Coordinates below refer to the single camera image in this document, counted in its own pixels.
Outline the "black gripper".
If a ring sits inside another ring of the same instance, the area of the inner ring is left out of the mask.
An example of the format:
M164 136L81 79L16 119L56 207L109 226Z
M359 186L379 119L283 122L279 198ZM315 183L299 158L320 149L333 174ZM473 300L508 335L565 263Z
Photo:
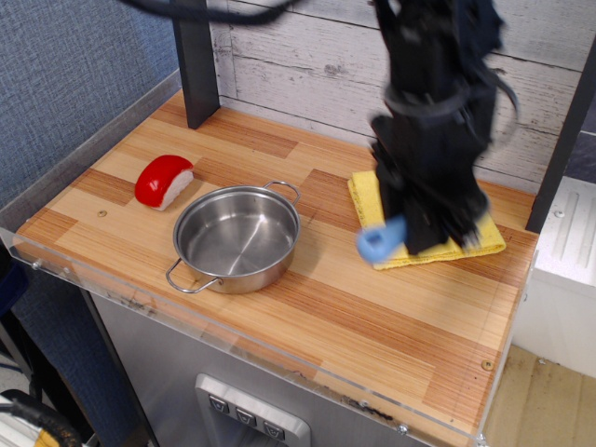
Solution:
M406 219L411 255L448 239L461 248L476 244L489 199L473 165L491 140L493 89L465 88L431 102L387 88L385 102L390 113L372 119L385 220Z

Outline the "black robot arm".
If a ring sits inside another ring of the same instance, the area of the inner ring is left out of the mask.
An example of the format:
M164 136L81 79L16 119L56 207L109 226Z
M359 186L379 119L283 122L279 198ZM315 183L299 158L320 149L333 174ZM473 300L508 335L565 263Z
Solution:
M485 56L501 44L490 1L378 1L389 57L386 115L372 119L383 230L378 258L479 238L489 208L473 173L492 140L499 77Z

